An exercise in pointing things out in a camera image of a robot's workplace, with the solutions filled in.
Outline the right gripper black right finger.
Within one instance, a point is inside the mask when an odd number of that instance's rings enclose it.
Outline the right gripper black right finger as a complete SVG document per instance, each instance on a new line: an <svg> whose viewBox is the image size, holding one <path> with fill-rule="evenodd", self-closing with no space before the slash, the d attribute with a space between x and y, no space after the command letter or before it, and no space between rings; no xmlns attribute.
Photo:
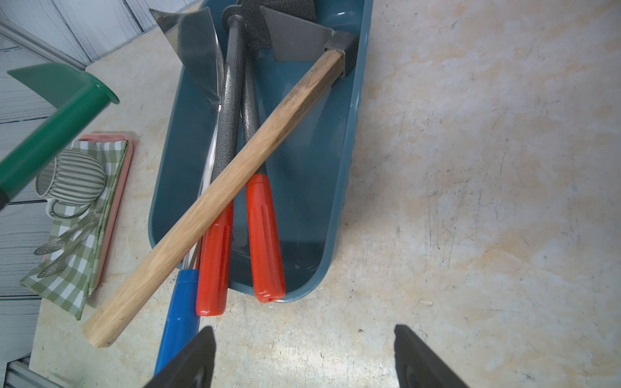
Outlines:
<svg viewBox="0 0 621 388"><path fill-rule="evenodd" d="M410 327L397 324L395 335L396 374L401 388L468 388L468 385Z"/></svg>

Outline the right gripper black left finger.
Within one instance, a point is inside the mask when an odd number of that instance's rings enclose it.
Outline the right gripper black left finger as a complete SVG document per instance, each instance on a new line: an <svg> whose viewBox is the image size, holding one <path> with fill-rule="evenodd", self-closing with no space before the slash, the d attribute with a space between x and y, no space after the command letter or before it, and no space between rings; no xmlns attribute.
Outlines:
<svg viewBox="0 0 621 388"><path fill-rule="evenodd" d="M202 328L145 388L211 387L216 349L213 328Z"/></svg>

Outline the grey hoe red grip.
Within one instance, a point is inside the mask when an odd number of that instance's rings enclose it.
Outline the grey hoe red grip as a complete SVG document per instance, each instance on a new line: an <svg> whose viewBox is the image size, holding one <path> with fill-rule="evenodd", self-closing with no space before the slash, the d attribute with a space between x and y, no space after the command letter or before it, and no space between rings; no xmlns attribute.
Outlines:
<svg viewBox="0 0 621 388"><path fill-rule="evenodd" d="M249 142L260 128L254 58L260 50L272 47L267 23L260 13L261 6L311 22L316 21L313 1L239 1L232 8L231 13L244 23L247 47L241 111L244 142ZM275 302L286 296L286 281L272 190L265 164L247 182L246 199L254 294L261 303Z"/></svg>
<svg viewBox="0 0 621 388"><path fill-rule="evenodd" d="M221 213L202 240L196 313L203 317L222 315L226 310L234 190L233 184L225 181L225 169L236 155L243 90L246 22L241 14L241 6L232 5L225 9L223 25L228 28L223 106L218 118L218 140L211 179L213 186L207 190Z"/></svg>

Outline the green hoe with red grip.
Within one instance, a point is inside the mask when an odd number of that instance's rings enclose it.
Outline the green hoe with red grip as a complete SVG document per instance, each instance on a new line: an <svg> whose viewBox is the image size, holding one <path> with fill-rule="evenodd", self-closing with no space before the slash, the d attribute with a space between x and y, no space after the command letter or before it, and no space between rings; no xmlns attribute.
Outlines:
<svg viewBox="0 0 621 388"><path fill-rule="evenodd" d="M108 105L120 102L97 77L67 64L46 63L7 73L53 105L56 112L1 161L1 207L9 204Z"/></svg>

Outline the steel hoe with blue grip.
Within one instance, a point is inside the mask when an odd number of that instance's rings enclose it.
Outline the steel hoe with blue grip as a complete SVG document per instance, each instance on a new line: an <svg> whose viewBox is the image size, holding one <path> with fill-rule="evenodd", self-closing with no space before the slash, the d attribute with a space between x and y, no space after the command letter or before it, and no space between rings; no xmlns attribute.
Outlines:
<svg viewBox="0 0 621 388"><path fill-rule="evenodd" d="M223 55L209 8L187 13L150 9L155 22L189 72L198 90L217 110L223 94ZM171 296L155 373L159 373L198 333L197 285L202 241L181 263Z"/></svg>

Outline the wooden handled hoe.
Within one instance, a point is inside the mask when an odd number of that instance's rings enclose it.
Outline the wooden handled hoe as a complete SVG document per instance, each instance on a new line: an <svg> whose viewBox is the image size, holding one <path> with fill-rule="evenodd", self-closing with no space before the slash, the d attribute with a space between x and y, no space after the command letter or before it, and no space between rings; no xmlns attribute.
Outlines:
<svg viewBox="0 0 621 388"><path fill-rule="evenodd" d="M240 1L223 11L228 35L221 50L208 9L152 13L199 90L218 107L213 173L200 197L159 241L133 274L84 324L95 347L110 346L144 307L191 247L200 244L196 313L226 309L234 198L247 193L247 220L256 297L286 295L268 157L357 59L356 35L318 23L312 1ZM273 50L277 61L308 61L311 68L264 123L251 96L247 55Z"/></svg>

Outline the teal plastic storage box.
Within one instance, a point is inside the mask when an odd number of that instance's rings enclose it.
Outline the teal plastic storage box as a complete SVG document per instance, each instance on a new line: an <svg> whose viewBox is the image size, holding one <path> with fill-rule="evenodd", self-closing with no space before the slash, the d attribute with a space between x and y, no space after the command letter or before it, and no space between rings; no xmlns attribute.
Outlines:
<svg viewBox="0 0 621 388"><path fill-rule="evenodd" d="M332 263L352 162L373 4L318 1L318 21L359 36L356 66L338 79L267 162L286 279L286 302L310 294ZM216 113L180 74L151 202L157 244L197 200Z"/></svg>

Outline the green white checkered cloth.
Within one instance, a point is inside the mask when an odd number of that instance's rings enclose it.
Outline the green white checkered cloth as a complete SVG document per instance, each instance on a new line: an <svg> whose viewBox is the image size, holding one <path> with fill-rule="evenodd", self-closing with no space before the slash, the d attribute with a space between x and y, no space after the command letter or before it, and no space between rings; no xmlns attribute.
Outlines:
<svg viewBox="0 0 621 388"><path fill-rule="evenodd" d="M62 254L62 250L59 250L45 255L45 260L20 281L20 284L26 289L61 307L77 320L82 318L86 300L90 297L90 283L95 274L93 267L97 266L100 258L103 230L108 221L109 207L116 189L126 147L126 141L95 143L80 140L74 141L68 147L69 150L81 151L96 158L105 169L107 182L100 197L82 216L64 221L53 221L49 241L65 233L71 226L74 226L91 212L100 212L99 224L80 244L76 252L71 255L68 266L61 273L44 278L37 277L40 270Z"/></svg>

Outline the metal spoon on cloth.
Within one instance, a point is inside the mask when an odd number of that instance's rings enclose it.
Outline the metal spoon on cloth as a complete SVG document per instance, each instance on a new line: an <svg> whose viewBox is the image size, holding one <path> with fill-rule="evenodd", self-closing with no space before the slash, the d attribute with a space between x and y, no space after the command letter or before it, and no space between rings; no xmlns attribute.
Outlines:
<svg viewBox="0 0 621 388"><path fill-rule="evenodd" d="M76 252L80 244L98 226L99 220L100 212L91 212L80 219L74 226L71 226L65 233L56 237L56 239L37 247L34 255L48 255L62 250L62 254L40 270L37 277L44 278L61 273L68 266L68 260L71 255Z"/></svg>

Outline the grey ribbed glass cup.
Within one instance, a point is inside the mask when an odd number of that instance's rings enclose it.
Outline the grey ribbed glass cup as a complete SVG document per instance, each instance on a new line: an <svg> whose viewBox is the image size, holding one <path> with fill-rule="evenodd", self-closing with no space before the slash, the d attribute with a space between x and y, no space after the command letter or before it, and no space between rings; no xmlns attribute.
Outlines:
<svg viewBox="0 0 621 388"><path fill-rule="evenodd" d="M78 218L89 210L105 189L104 166L77 150L63 150L35 179L37 195L47 200L46 213L54 221Z"/></svg>

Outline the pink tray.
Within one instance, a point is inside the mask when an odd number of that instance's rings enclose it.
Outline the pink tray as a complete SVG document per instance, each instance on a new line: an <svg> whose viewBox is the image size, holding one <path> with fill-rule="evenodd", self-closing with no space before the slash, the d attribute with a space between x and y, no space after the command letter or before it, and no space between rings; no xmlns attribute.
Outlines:
<svg viewBox="0 0 621 388"><path fill-rule="evenodd" d="M109 207L108 212L108 221L105 223L103 240L102 240L102 249L100 253L99 261L97 262L97 266L94 266L95 274L93 275L92 281L90 283L89 294L92 295L94 291L100 284L100 279L102 278L103 269L105 266L105 261L108 256L108 251L113 239L114 227L116 225L116 218L118 215L119 208L121 206L121 200L123 197L125 184L129 174L129 168L132 162L132 157L134 156L134 141L131 137L126 134L121 133L93 133L93 134L85 134L79 138L80 141L85 142L95 142L95 143L105 143L105 142L118 142L118 141L126 141L127 147L125 151L125 157L123 163L121 163L119 178L117 179L116 189L114 192L114 196Z"/></svg>

